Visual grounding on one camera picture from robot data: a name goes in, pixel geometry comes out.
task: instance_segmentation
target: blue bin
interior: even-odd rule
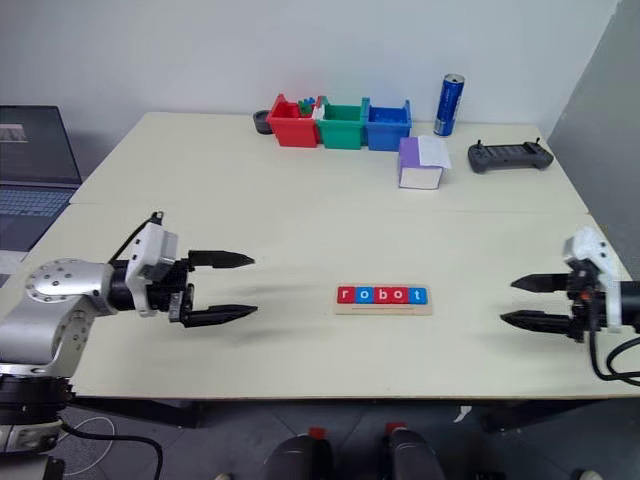
[[[397,152],[400,139],[408,137],[411,131],[409,100],[401,108],[372,107],[368,98],[364,100],[364,144],[369,145],[369,150]]]

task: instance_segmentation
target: black remote controller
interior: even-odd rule
[[[483,145],[480,140],[469,147],[467,156],[476,173],[489,168],[536,167],[546,168],[553,162],[553,155],[538,143],[524,142],[521,145]]]

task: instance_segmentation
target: plastic bin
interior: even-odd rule
[[[326,148],[360,149],[364,142],[364,100],[355,106],[332,105],[326,97],[318,98],[324,105],[324,117],[317,123]]]
[[[401,108],[372,107],[364,99],[365,141],[369,150],[397,152],[400,139],[411,131],[409,100]]]
[[[267,122],[283,147],[316,147],[320,142],[311,114],[301,114],[298,104],[288,102],[282,93],[273,103]]]

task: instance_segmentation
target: blue can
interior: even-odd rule
[[[441,137],[448,137],[453,132],[453,124],[456,122],[456,113],[462,97],[464,77],[456,73],[445,75],[442,81],[440,93],[440,105],[436,115],[433,133]]]

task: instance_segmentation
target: white table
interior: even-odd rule
[[[412,134],[432,131],[432,124],[416,123]],[[295,203],[295,212],[309,214],[391,207],[416,213],[587,212],[557,161],[545,171],[484,175],[469,166],[467,149],[478,138],[501,144],[540,136],[532,125],[458,124],[446,139],[453,169],[439,191],[416,192],[398,190],[394,152],[280,147],[274,136],[256,133],[250,116],[149,113],[72,203],[185,205],[211,218],[219,209],[258,203],[283,213]]]
[[[57,257],[105,261],[150,206],[72,205],[0,289],[0,315],[21,281]],[[228,249],[256,265],[193,275],[197,307],[255,304],[218,327],[183,329],[164,315],[101,318],[73,378],[81,395],[143,398],[594,398],[637,395],[595,378],[583,345],[511,327],[500,313],[568,313],[561,294],[509,287],[563,272],[562,242],[586,213],[308,211],[239,202],[203,214],[165,207],[179,250]],[[379,222],[385,222],[381,228]],[[339,283],[426,283],[430,317],[336,316]],[[625,335],[603,335],[603,348]],[[631,352],[622,366],[640,362]]]

